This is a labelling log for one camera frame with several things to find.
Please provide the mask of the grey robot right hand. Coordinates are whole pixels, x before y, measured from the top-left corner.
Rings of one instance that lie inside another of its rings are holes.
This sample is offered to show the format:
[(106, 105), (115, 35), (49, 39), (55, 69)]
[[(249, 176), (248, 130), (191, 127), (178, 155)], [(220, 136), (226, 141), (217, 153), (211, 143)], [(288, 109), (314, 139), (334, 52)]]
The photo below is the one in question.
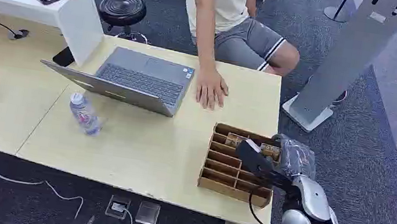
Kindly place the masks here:
[(280, 143), (280, 169), (288, 178), (305, 175), (316, 179), (315, 153), (309, 146), (291, 139), (285, 134), (276, 134), (273, 140)]

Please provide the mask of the person's right hand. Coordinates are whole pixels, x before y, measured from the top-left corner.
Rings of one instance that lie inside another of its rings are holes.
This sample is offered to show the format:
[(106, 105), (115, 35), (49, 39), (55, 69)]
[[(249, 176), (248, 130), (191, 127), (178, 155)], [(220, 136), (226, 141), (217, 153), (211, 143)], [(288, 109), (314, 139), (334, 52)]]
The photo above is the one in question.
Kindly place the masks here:
[(229, 87), (216, 69), (201, 68), (197, 73), (196, 101), (204, 109), (215, 110), (224, 107)]

